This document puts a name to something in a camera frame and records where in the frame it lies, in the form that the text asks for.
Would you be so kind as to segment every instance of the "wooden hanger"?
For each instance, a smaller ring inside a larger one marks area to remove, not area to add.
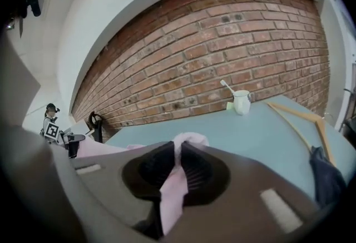
[[[323,146],[325,148],[325,153],[327,155],[327,158],[329,159],[330,163],[333,164],[336,167],[335,164],[335,159],[333,157],[333,154],[331,152],[330,146],[329,146],[329,141],[327,138],[327,134],[325,133],[325,122],[322,119],[322,117],[315,115],[313,113],[305,113],[305,112],[299,112],[296,111],[292,108],[280,105],[278,103],[272,103],[272,102],[267,102],[267,104],[275,111],[277,112],[286,122],[293,128],[293,130],[299,135],[299,137],[304,141],[305,145],[307,146],[308,150],[311,151],[311,145],[307,142],[307,140],[304,138],[304,136],[299,132],[299,130],[290,123],[289,120],[287,120],[276,108],[279,110],[289,112],[292,115],[299,116],[305,120],[311,121],[312,123],[315,124],[318,130],[318,134],[322,140]]]

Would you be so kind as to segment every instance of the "table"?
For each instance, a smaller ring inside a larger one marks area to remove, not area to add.
[[[253,103],[245,116],[237,115],[234,110],[226,110],[124,127],[106,144],[117,147],[126,147],[129,144],[149,145],[172,140],[182,132],[197,132],[208,138],[211,147],[264,163],[314,199],[314,177],[309,164],[309,152],[299,136],[265,101],[310,113],[296,102],[284,96],[276,96]],[[283,114],[311,145],[322,145],[313,123],[287,112]],[[326,124],[325,130],[337,168],[348,183],[356,168],[356,150],[331,125]]]

